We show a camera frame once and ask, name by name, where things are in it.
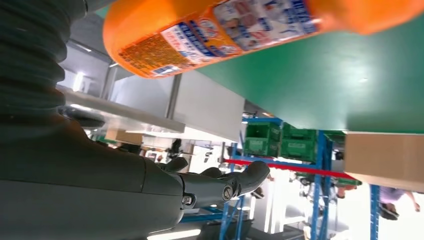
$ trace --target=white panel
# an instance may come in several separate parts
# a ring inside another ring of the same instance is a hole
[[[174,77],[158,80],[136,75],[114,83],[110,101],[164,117],[170,100]]]
[[[174,120],[238,142],[244,102],[244,98],[200,72],[185,72],[179,86]]]
[[[170,148],[172,146],[173,141],[174,140],[172,138],[144,136],[143,137],[143,146],[167,149],[167,148]]]

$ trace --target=ceiling light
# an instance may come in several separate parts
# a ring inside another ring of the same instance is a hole
[[[83,78],[84,78],[84,73],[80,71],[73,78],[72,90],[74,92],[78,92],[81,89],[81,85],[83,84]]]
[[[273,118],[274,114],[268,113],[268,112],[262,112],[263,115],[267,116],[268,118]]]
[[[256,197],[250,198],[250,212],[249,212],[249,219],[253,219],[255,215],[255,205],[256,205]]]
[[[85,51],[87,51],[89,53],[92,51],[90,48],[87,48],[87,47],[85,47],[81,44],[75,43],[75,45],[77,45],[80,49],[84,49]]]
[[[199,235],[201,232],[200,229],[188,230],[188,231],[176,231],[170,233],[163,233],[153,236],[148,236],[147,240],[174,240],[174,239],[183,239],[188,237],[193,237]]]
[[[249,211],[251,208],[249,206],[237,207],[237,210]]]

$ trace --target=bottle label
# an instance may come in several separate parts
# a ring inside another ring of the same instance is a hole
[[[228,0],[215,6],[213,13],[244,51],[317,31],[303,0]]]
[[[317,31],[304,0],[227,0],[119,52],[150,77],[165,77]]]

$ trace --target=green plastic crate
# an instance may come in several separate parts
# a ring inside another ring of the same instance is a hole
[[[279,142],[268,138],[246,137],[244,140],[244,153],[267,157],[278,157]]]
[[[283,139],[281,141],[281,157],[314,163],[316,161],[316,141]]]
[[[307,172],[296,172],[295,173],[295,175],[296,175],[296,177],[303,177],[303,178],[307,178],[307,177],[309,177],[311,174],[310,173],[307,173]]]
[[[315,140],[317,138],[317,130],[300,129],[285,122],[282,126],[282,137],[283,139]]]
[[[324,131],[324,135],[335,143],[344,144],[346,141],[346,134],[342,131]]]
[[[354,179],[338,178],[337,184],[359,186],[359,185],[362,185],[362,182],[359,180],[354,180]]]
[[[249,122],[246,127],[246,138],[263,138],[279,142],[281,128],[272,122]]]

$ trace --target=red bar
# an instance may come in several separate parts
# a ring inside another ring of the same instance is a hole
[[[252,163],[251,161],[237,160],[237,159],[224,159],[224,161],[229,164],[238,164],[238,165],[249,165]],[[351,177],[350,175],[344,172],[313,169],[313,168],[301,167],[301,166],[285,166],[285,165],[274,164],[274,163],[268,163],[267,165],[270,168],[284,169],[284,170],[291,170],[291,171],[301,172],[301,173],[319,174],[319,175],[331,176],[335,178],[356,180],[355,178]]]

